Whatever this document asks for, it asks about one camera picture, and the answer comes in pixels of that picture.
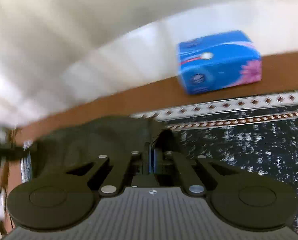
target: ribbed plastic cover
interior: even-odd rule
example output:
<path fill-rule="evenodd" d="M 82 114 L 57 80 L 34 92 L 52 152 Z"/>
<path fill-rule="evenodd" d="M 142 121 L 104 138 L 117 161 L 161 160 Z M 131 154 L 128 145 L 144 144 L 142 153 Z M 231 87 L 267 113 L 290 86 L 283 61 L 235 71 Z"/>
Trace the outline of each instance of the ribbed plastic cover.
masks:
<path fill-rule="evenodd" d="M 285 227 L 249 232 L 221 221 L 202 198 L 184 195 L 180 188 L 126 188 L 103 198 L 79 225 L 58 232 L 32 232 L 17 227 L 6 240 L 298 240 Z"/>

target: brown table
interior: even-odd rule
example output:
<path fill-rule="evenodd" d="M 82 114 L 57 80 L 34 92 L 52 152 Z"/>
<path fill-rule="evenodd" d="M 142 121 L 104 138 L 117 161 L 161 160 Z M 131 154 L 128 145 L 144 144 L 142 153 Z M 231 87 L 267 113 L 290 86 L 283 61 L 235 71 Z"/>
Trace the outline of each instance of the brown table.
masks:
<path fill-rule="evenodd" d="M 227 88 L 200 95 L 187 95 L 172 77 L 115 95 L 96 99 L 63 113 L 21 127 L 16 135 L 18 144 L 67 126 L 88 122 L 105 115 L 130 115 L 136 112 L 208 102 L 213 100 L 298 90 L 298 52 L 263 57 L 261 82 Z M 19 163 L 10 168 L 9 191 L 21 183 Z"/>

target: circular joint cover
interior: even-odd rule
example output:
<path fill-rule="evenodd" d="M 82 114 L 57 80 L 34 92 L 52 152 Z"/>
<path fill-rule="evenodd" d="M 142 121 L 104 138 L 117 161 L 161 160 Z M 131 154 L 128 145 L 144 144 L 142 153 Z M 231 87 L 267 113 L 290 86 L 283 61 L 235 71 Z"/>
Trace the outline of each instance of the circular joint cover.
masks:
<path fill-rule="evenodd" d="M 94 204 L 92 191 L 81 177 L 57 174 L 20 184 L 7 199 L 16 224 L 37 230 L 66 228 L 81 220 Z"/>
<path fill-rule="evenodd" d="M 250 230 L 292 223 L 298 197 L 287 184 L 257 174 L 224 176 L 211 194 L 215 210 L 229 222 Z"/>

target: white fabric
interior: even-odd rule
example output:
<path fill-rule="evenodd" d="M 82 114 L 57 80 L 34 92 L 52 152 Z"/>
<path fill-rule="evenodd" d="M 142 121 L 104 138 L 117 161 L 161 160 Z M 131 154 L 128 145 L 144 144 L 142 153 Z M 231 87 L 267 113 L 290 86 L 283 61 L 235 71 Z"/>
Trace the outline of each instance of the white fabric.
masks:
<path fill-rule="evenodd" d="M 174 76 L 178 42 L 236 29 L 298 50 L 298 0 L 0 0 L 0 122 Z"/>

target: blue package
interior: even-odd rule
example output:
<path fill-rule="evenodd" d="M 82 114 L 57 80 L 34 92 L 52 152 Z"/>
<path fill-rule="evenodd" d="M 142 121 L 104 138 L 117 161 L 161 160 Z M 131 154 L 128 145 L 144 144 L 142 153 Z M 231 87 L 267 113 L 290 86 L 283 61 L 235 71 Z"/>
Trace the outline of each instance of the blue package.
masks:
<path fill-rule="evenodd" d="M 189 94 L 261 80 L 261 56 L 242 31 L 179 44 L 179 79 Z"/>

